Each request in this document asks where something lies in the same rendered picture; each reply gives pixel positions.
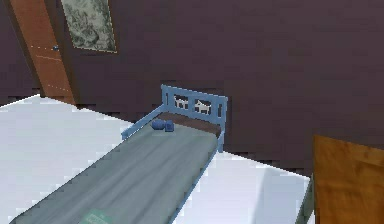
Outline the blue wooden bed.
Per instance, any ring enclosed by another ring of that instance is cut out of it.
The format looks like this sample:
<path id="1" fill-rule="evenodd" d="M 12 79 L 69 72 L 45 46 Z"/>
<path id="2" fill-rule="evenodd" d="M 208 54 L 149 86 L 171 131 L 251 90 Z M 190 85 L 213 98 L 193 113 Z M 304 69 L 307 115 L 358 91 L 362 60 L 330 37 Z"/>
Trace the blue wooden bed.
<path id="1" fill-rule="evenodd" d="M 119 145 L 10 224 L 172 224 L 223 151 L 228 98 L 167 85 L 161 95 Z M 174 131 L 154 130 L 156 119 Z"/>

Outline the grey patterned framed picture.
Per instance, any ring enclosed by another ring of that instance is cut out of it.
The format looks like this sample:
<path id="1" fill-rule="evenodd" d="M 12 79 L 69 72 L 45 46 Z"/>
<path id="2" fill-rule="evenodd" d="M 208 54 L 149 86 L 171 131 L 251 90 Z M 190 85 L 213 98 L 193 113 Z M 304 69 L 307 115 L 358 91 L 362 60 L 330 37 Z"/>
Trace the grey patterned framed picture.
<path id="1" fill-rule="evenodd" d="M 109 0 L 60 0 L 74 48 L 116 53 Z"/>

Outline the brown wooden room door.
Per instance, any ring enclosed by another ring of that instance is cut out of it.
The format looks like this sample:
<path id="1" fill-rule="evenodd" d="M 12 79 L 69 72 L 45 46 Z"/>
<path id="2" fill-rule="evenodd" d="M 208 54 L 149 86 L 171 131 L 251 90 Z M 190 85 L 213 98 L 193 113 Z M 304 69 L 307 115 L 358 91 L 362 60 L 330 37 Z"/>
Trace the brown wooden room door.
<path id="1" fill-rule="evenodd" d="M 44 0 L 9 0 L 46 97 L 75 104 Z"/>

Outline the brown wooden cupboard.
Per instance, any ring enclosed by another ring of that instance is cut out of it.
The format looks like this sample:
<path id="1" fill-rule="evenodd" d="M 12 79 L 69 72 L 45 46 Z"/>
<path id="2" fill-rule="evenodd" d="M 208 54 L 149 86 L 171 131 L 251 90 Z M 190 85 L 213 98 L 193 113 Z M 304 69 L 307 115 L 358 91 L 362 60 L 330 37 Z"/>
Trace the brown wooden cupboard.
<path id="1" fill-rule="evenodd" d="M 316 135 L 295 224 L 384 224 L 384 150 Z"/>

